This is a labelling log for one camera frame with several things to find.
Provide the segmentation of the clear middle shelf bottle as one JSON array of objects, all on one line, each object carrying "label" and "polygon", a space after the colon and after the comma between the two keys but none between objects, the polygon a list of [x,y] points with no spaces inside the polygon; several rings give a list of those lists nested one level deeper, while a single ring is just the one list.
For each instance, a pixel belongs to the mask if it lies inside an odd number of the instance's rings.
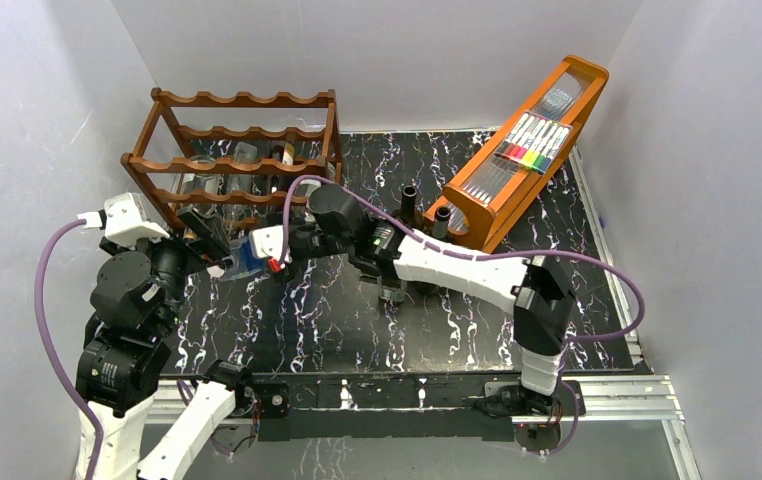
[{"label": "clear middle shelf bottle", "polygon": [[[255,164],[258,158],[258,149],[255,145],[238,142],[234,148],[233,160],[235,163],[248,165]],[[253,174],[232,174],[228,180],[228,191],[244,191],[254,193],[254,185],[257,176]]]}]

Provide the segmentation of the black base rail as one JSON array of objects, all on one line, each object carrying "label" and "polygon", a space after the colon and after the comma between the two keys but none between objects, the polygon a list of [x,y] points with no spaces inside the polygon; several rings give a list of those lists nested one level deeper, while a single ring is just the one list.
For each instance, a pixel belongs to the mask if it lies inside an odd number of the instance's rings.
[{"label": "black base rail", "polygon": [[248,374],[233,422],[256,414],[265,441],[476,437],[558,444],[587,412],[566,380],[545,400],[517,373]]}]

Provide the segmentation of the dark labelled wine bottle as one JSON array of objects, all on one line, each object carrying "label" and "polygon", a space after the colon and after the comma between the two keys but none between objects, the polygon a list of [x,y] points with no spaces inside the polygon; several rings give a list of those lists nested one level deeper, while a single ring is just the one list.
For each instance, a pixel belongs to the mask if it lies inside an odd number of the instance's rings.
[{"label": "dark labelled wine bottle", "polygon": [[439,206],[434,213],[434,221],[431,227],[430,235],[432,238],[451,243],[453,237],[449,233],[449,222],[451,219],[451,210],[446,206]]}]

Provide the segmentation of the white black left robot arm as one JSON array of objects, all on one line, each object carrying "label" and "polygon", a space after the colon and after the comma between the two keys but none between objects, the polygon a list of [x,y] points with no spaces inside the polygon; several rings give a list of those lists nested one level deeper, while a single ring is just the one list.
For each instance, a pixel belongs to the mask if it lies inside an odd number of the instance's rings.
[{"label": "white black left robot arm", "polygon": [[86,402],[77,476],[80,479],[181,479],[220,423],[245,416],[258,397],[251,373],[215,361],[184,411],[147,455],[141,439],[171,351],[187,278],[228,262],[222,218],[192,207],[178,213],[192,240],[145,219],[140,207],[119,204],[79,215],[86,228],[105,232],[109,259],[91,293],[94,313],[85,333],[76,391]]}]

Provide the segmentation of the dark green wine bottle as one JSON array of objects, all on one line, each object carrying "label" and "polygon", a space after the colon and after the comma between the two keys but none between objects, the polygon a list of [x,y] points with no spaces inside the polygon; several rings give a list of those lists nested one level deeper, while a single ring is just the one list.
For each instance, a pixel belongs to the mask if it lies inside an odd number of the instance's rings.
[{"label": "dark green wine bottle", "polygon": [[422,221],[416,200],[416,188],[413,185],[404,185],[401,189],[400,207],[394,212],[394,216],[411,229],[418,229]]}]

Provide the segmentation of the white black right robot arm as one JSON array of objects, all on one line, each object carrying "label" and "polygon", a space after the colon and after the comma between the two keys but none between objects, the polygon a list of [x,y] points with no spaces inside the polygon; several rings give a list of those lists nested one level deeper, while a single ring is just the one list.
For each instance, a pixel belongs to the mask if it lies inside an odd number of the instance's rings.
[{"label": "white black right robot arm", "polygon": [[430,237],[335,183],[323,184],[307,202],[311,225],[283,226],[273,261],[281,266],[345,254],[366,277],[421,282],[487,301],[514,320],[522,349],[520,399],[534,414],[560,399],[564,338],[575,292],[559,263],[544,253],[523,258],[487,255]]}]

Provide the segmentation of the blue bottle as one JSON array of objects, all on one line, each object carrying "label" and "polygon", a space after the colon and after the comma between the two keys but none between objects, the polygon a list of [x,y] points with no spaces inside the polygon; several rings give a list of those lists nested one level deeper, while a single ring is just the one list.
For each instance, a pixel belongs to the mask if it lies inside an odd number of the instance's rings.
[{"label": "blue bottle", "polygon": [[248,238],[233,239],[229,242],[229,247],[230,258],[222,268],[222,274],[218,277],[220,282],[254,277],[263,270],[265,261],[254,256]]}]

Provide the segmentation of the pack of coloured markers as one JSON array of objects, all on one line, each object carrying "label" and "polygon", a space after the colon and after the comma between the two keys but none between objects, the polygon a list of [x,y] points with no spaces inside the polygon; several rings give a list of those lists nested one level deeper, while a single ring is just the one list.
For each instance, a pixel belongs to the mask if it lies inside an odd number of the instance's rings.
[{"label": "pack of coloured markers", "polygon": [[546,174],[572,130],[567,124],[525,111],[493,155],[511,165]]}]

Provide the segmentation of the clear whisky bottle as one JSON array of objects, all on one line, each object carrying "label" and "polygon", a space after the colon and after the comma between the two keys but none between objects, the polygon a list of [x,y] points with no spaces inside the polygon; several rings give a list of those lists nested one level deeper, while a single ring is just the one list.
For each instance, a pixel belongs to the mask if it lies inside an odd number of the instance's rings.
[{"label": "clear whisky bottle", "polygon": [[378,297],[381,300],[400,304],[407,297],[408,282],[397,278],[379,277],[377,279]]}]

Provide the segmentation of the orange wooden display rack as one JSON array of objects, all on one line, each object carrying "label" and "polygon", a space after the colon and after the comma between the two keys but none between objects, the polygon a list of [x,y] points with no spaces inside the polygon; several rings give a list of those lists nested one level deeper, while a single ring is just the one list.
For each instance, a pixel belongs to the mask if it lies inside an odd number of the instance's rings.
[{"label": "orange wooden display rack", "polygon": [[609,78],[605,67],[566,56],[443,187],[426,224],[447,209],[451,242],[493,252],[568,159]]}]

